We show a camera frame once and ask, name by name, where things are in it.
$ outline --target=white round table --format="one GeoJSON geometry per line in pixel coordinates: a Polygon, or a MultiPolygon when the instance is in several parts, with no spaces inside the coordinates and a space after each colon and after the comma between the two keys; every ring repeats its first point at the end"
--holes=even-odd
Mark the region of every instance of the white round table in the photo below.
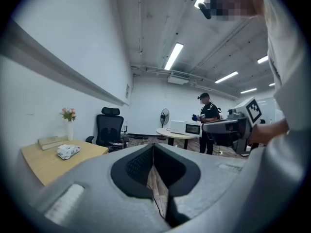
{"type": "Polygon", "coordinates": [[[163,135],[163,136],[168,137],[169,138],[169,145],[171,145],[171,146],[174,146],[174,138],[176,138],[176,139],[184,139],[185,140],[184,149],[187,149],[188,140],[195,138],[195,136],[171,133],[171,131],[168,131],[167,129],[168,128],[158,128],[158,129],[156,129],[156,132],[161,134],[161,135],[163,135]]]}

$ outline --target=light wood table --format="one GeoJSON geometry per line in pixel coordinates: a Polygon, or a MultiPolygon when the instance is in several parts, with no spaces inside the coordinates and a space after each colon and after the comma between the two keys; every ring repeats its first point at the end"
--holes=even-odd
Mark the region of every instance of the light wood table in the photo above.
{"type": "Polygon", "coordinates": [[[42,150],[36,143],[21,148],[28,165],[42,184],[48,185],[87,159],[108,153],[108,148],[80,140],[73,139],[72,141],[65,141],[64,144],[79,146],[80,152],[68,160],[63,160],[56,153],[58,147],[42,150]]]}
{"type": "Polygon", "coordinates": [[[176,139],[184,139],[185,140],[185,144],[184,144],[184,149],[187,149],[188,146],[188,139],[194,139],[194,136],[189,136],[189,135],[185,135],[185,134],[177,134],[177,133],[171,133],[170,131],[167,130],[167,128],[158,128],[156,129],[156,132],[166,136],[169,138],[169,142],[168,144],[171,146],[174,146],[174,138],[176,139]]]}

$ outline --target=vase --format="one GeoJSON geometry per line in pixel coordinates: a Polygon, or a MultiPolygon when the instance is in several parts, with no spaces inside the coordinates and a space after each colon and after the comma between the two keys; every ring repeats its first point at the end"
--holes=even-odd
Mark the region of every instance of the vase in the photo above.
{"type": "Polygon", "coordinates": [[[72,121],[68,121],[68,123],[67,123],[67,137],[68,137],[68,141],[72,141],[73,140],[72,121]]]}

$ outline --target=ceiling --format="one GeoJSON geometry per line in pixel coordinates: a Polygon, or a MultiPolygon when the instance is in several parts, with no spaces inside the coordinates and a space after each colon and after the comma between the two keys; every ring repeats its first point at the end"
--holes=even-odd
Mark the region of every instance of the ceiling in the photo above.
{"type": "Polygon", "coordinates": [[[195,0],[117,0],[119,16],[135,76],[167,77],[164,66],[176,44],[184,45],[171,70],[191,74],[196,84],[220,94],[269,89],[273,75],[268,62],[263,18],[207,20],[195,0]],[[238,75],[216,84],[233,71],[238,75]]]}

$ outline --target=baseball cap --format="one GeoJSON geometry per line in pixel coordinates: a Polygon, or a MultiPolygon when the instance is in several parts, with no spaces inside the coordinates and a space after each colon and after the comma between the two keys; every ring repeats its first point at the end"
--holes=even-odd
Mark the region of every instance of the baseball cap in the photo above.
{"type": "Polygon", "coordinates": [[[207,92],[202,93],[200,96],[198,96],[198,99],[203,99],[209,97],[209,94],[207,92]]]}

